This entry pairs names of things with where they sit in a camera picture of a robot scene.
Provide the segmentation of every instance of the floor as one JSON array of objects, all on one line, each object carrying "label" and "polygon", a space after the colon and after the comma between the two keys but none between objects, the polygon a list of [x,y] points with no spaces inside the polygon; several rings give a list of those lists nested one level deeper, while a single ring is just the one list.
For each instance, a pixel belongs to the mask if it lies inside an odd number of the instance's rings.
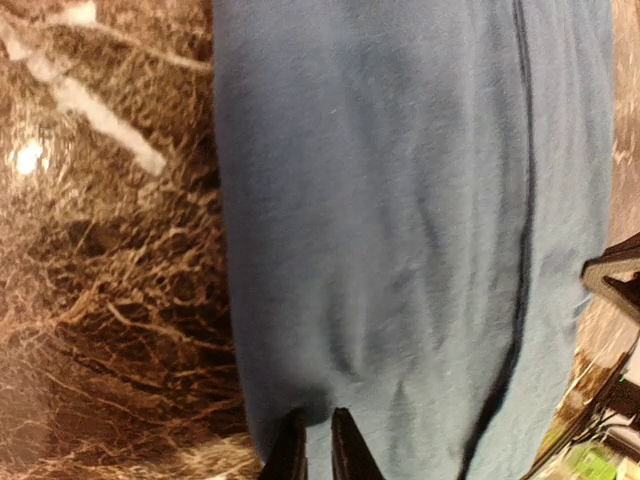
[{"label": "floor", "polygon": [[[612,242],[640,230],[640,33],[634,1],[614,4]],[[0,480],[255,475],[211,160],[210,5],[0,0]],[[593,304],[552,432],[634,335]]]}]

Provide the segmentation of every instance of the blue pants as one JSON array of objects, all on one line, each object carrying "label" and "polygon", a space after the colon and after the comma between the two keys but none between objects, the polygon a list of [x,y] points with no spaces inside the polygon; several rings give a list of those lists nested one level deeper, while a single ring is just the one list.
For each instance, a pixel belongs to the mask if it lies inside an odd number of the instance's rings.
[{"label": "blue pants", "polygon": [[607,233],[607,1],[214,0],[234,336],[258,452],[353,414],[389,480],[515,480]]}]

